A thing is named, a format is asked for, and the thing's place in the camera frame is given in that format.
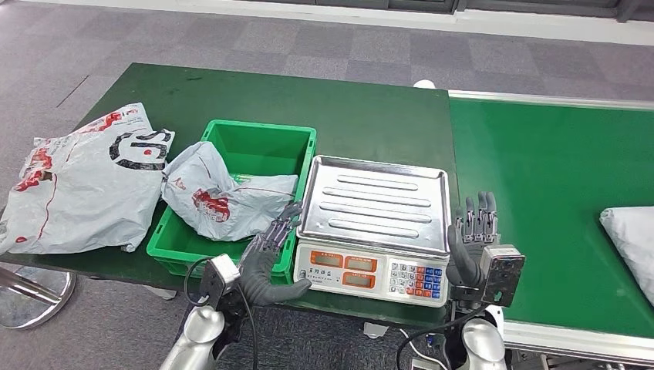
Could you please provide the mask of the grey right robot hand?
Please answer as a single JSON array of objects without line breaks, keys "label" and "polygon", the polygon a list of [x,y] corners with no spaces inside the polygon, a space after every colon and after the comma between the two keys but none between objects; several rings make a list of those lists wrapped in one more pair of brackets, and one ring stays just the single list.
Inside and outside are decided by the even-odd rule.
[{"label": "grey right robot hand", "polygon": [[499,239],[497,202],[492,192],[479,192],[477,201],[468,197],[465,208],[455,210],[447,229],[450,261],[446,269],[455,300],[481,300],[485,274],[480,259],[484,248],[497,244]]}]

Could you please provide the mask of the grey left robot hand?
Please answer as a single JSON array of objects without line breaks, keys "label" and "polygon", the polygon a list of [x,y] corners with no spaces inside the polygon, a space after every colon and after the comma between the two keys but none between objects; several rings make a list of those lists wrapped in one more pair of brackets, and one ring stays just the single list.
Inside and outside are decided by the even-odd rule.
[{"label": "grey left robot hand", "polygon": [[306,278],[291,285],[274,285],[270,281],[279,252],[288,235],[299,225],[295,218],[301,212],[300,202],[290,203],[246,247],[239,262],[240,287],[250,305],[263,307],[295,300],[312,286],[312,282]]}]

